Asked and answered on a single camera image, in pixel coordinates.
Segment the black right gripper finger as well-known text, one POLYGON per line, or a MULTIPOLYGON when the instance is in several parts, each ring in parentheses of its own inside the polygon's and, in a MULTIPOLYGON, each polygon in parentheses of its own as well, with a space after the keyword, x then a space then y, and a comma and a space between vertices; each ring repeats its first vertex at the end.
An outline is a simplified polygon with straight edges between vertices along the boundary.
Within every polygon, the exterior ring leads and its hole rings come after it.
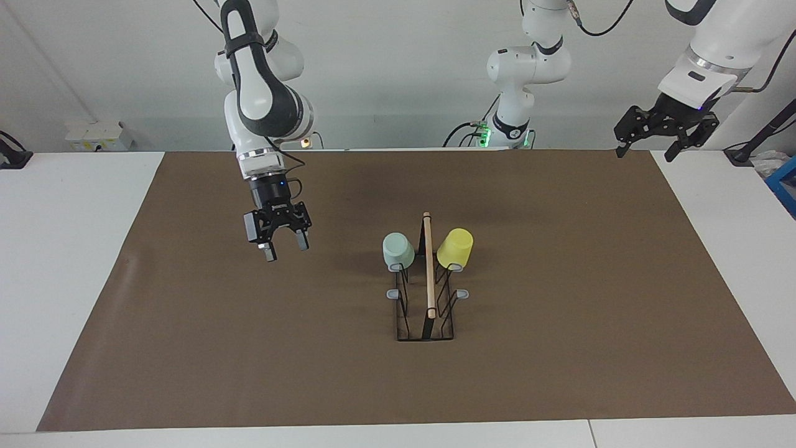
POLYGON ((295 233, 298 247, 302 251, 309 250, 309 229, 311 218, 305 204, 293 204, 290 212, 290 229, 295 233))
POLYGON ((245 213, 244 226, 248 241, 258 246, 265 254, 267 262, 276 261, 277 255, 271 241, 274 231, 264 212, 251 210, 251 212, 245 213))

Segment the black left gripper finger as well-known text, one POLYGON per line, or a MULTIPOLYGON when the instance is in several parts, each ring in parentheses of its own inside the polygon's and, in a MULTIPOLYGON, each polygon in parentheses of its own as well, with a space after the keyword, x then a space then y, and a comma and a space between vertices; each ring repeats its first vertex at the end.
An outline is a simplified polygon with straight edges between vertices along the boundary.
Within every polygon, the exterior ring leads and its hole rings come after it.
POLYGON ((659 118, 656 108, 643 110, 639 106, 631 106, 614 126, 616 156, 622 159, 634 142, 659 135, 659 118))
POLYGON ((706 114, 691 134, 686 133, 685 128, 680 127, 675 135, 675 141, 668 150, 665 151, 665 161, 673 162, 682 151, 692 147, 702 147, 713 135, 714 131, 716 131, 719 124, 720 121, 715 114, 706 114))

